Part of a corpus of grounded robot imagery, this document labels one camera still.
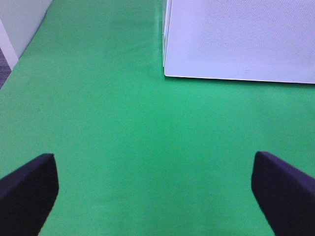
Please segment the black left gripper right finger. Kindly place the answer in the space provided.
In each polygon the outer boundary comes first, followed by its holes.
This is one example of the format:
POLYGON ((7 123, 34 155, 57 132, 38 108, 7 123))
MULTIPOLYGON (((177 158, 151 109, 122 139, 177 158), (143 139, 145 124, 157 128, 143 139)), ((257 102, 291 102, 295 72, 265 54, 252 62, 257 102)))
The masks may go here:
POLYGON ((258 151, 251 188, 277 236, 315 234, 315 179, 277 156, 258 151))

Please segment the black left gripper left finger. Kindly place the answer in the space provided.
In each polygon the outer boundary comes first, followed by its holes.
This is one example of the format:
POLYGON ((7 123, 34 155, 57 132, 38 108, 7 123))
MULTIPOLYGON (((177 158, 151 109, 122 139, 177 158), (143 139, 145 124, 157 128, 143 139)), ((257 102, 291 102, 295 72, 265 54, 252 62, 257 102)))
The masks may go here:
POLYGON ((55 156, 44 153, 0 179, 0 234, 37 236, 59 192, 55 156))

